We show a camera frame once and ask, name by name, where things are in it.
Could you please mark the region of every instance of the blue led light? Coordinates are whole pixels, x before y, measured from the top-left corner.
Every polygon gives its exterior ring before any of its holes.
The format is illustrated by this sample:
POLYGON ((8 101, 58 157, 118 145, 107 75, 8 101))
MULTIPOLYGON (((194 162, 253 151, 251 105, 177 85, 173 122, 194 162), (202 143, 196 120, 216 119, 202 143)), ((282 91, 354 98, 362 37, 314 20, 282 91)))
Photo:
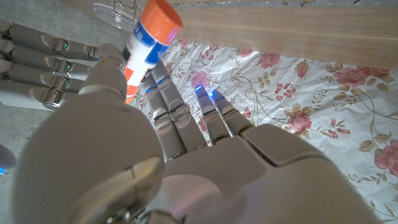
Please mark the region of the blue led light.
POLYGON ((214 102, 217 103, 217 101, 224 99, 224 97, 222 96, 220 99, 215 100, 214 102))
POLYGON ((195 91, 198 91, 201 88, 201 85, 195 88, 195 91))

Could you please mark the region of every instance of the floral fabric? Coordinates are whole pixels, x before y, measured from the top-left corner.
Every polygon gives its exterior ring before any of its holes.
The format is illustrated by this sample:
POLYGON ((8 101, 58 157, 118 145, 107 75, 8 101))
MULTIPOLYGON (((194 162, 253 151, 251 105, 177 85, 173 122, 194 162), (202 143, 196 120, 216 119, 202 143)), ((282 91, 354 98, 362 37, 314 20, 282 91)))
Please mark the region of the floral fabric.
MULTIPOLYGON (((253 124, 317 147, 381 220, 398 223, 398 72, 182 40, 162 60, 207 140, 199 84, 253 124)), ((132 105, 151 119, 144 90, 132 105)))

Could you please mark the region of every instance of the label on glue stick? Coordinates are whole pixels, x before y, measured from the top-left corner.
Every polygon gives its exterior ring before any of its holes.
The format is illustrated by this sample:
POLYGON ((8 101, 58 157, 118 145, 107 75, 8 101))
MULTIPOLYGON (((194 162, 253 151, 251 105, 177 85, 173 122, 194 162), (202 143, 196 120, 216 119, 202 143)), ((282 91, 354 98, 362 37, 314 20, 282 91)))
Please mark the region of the label on glue stick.
MULTIPOLYGON (((154 39, 153 36, 146 31, 141 21, 138 21, 126 47, 131 54, 124 72, 127 84, 138 86, 148 69, 152 69, 156 66, 169 46, 161 44, 154 39)), ((129 93, 127 89, 128 98, 135 94, 136 92, 129 93)))

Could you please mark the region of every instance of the glue stick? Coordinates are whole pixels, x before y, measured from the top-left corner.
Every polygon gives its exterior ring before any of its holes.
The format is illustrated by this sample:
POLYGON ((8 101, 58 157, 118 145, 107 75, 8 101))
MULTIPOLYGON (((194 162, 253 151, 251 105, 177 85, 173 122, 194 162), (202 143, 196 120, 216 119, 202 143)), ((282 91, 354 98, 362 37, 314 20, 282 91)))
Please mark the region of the glue stick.
POLYGON ((131 54, 124 71, 127 104, 134 98, 148 69, 156 66, 182 26, 180 16, 166 0, 148 0, 126 44, 131 54))

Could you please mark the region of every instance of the glass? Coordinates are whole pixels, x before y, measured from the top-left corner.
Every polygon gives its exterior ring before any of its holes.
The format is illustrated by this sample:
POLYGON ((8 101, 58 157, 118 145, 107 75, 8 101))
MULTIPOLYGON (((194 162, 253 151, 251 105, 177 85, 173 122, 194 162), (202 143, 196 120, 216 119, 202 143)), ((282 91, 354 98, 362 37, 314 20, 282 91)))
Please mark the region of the glass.
POLYGON ((102 21, 126 31, 133 30, 141 15, 135 0, 95 0, 93 9, 102 21))

